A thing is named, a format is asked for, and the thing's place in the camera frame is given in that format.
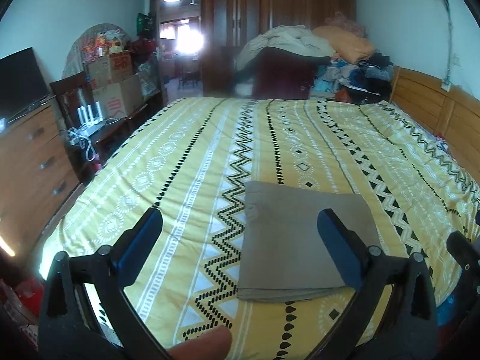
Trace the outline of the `person's hand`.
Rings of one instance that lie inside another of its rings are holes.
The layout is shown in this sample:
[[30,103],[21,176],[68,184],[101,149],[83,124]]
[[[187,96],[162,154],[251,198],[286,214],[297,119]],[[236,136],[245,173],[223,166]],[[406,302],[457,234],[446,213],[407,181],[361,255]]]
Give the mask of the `person's hand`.
[[231,331],[219,326],[168,349],[174,360],[224,360],[232,345]]

